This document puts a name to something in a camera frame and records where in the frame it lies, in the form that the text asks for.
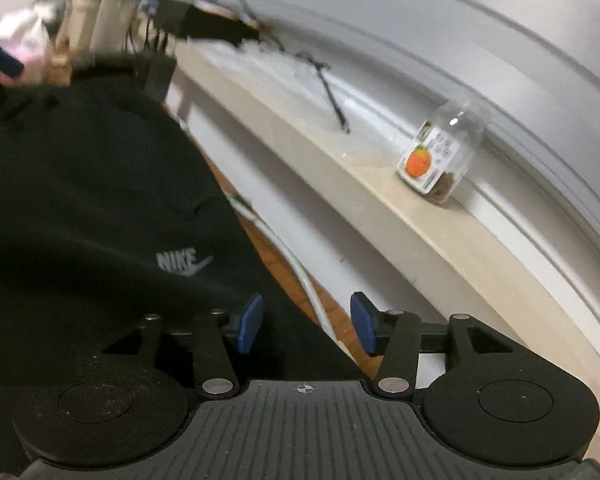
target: clear plastic jar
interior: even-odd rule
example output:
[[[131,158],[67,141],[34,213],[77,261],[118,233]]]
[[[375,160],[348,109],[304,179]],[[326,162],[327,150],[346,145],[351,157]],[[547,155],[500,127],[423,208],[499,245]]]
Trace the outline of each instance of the clear plastic jar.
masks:
[[[488,121],[476,101],[441,106],[400,159],[398,174],[429,201],[443,203],[469,169]]]

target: black fabric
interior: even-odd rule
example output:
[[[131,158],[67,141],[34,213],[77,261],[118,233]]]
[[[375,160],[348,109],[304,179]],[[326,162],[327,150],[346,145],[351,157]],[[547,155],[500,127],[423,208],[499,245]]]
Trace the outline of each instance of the black fabric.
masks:
[[[93,341],[143,314],[263,295],[242,378],[360,379],[362,372],[267,272],[202,155],[126,78],[13,90],[0,123],[0,388],[55,380]],[[157,254],[213,256],[193,276]],[[1,420],[8,420],[4,412]]]

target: white label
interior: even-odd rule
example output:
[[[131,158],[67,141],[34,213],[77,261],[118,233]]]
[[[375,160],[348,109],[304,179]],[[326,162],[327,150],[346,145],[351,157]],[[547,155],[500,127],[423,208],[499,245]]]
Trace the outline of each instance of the white label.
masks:
[[[420,193],[427,194],[445,173],[458,150],[460,143],[457,140],[440,127],[431,128],[429,123],[425,123],[400,159],[398,174]]]

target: orange fruit picture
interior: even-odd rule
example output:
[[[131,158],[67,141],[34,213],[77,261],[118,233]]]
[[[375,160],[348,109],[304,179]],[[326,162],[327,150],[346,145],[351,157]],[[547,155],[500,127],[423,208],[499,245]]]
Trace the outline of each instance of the orange fruit picture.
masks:
[[[413,178],[423,176],[431,167],[431,154],[423,145],[417,145],[407,159],[404,169]]]

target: gray ribbed plate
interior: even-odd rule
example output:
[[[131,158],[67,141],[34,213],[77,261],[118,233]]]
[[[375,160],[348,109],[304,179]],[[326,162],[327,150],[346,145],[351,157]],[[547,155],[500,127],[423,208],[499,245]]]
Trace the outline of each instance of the gray ribbed plate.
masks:
[[[178,440],[141,462],[95,472],[36,462],[21,479],[553,480],[570,472],[588,478],[585,465],[576,466],[519,471],[472,462],[433,439],[408,404],[375,399],[355,381],[252,381],[235,399],[203,404]]]

